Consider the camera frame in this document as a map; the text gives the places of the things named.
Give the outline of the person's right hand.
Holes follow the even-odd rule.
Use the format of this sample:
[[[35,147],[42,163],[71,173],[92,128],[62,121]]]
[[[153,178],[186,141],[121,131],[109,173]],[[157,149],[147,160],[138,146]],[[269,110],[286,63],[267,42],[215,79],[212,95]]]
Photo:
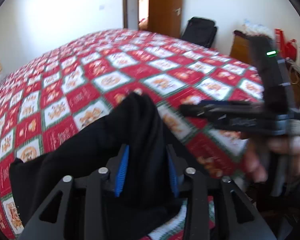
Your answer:
[[[253,135],[242,134],[242,138],[248,139],[244,168],[254,182],[267,181],[268,174],[276,174],[281,167],[282,174],[289,181],[300,179],[300,136],[260,140]]]

